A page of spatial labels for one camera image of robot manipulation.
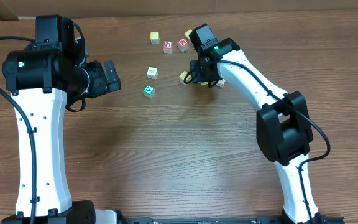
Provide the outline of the white picture block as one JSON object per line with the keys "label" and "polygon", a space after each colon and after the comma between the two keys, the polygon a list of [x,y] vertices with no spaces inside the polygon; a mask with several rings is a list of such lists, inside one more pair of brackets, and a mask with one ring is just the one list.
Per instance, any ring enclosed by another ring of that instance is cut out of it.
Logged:
{"label": "white picture block", "polygon": [[158,78],[158,69],[149,67],[147,70],[147,78],[156,80]]}

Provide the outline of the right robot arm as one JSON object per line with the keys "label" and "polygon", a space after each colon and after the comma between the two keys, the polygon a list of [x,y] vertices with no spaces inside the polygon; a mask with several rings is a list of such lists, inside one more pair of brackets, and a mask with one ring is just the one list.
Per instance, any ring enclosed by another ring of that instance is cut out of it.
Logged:
{"label": "right robot arm", "polygon": [[209,25],[196,27],[186,38],[198,54],[190,62],[184,82],[207,83],[210,88],[226,80],[249,100],[256,112],[256,138],[262,154],[275,164],[283,191],[279,223],[344,223],[342,217],[319,213],[313,200],[308,174],[312,130],[326,143],[324,159],[331,151],[327,135],[308,114],[305,97],[288,93],[262,75],[232,39],[215,38]]}

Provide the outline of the white block blue letter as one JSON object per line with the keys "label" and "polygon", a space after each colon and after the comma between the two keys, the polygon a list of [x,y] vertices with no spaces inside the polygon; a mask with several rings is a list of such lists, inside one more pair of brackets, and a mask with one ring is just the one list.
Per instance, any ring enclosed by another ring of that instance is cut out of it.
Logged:
{"label": "white block blue letter", "polygon": [[224,85],[225,85],[225,82],[226,82],[225,79],[219,80],[219,81],[217,82],[216,86],[219,87],[219,88],[223,88]]}

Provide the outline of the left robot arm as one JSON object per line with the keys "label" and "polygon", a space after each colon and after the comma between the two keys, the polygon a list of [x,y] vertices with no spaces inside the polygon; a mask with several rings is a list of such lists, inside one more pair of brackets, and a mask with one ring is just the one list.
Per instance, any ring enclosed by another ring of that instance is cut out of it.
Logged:
{"label": "left robot arm", "polygon": [[86,60],[80,28],[59,15],[38,16],[35,39],[2,65],[15,104],[20,181],[5,223],[117,223],[114,210],[74,201],[65,172],[63,122],[72,105],[121,89],[112,61]]}

